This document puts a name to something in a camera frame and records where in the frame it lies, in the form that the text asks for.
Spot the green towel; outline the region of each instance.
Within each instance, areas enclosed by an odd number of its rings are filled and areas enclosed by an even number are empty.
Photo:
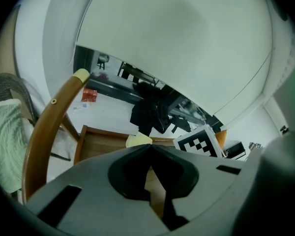
[[[0,102],[0,186],[8,193],[21,188],[27,144],[21,116],[21,102]]]

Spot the red package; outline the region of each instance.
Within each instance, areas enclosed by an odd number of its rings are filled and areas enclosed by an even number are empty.
[[[97,91],[85,88],[83,89],[82,100],[84,102],[96,102]]]

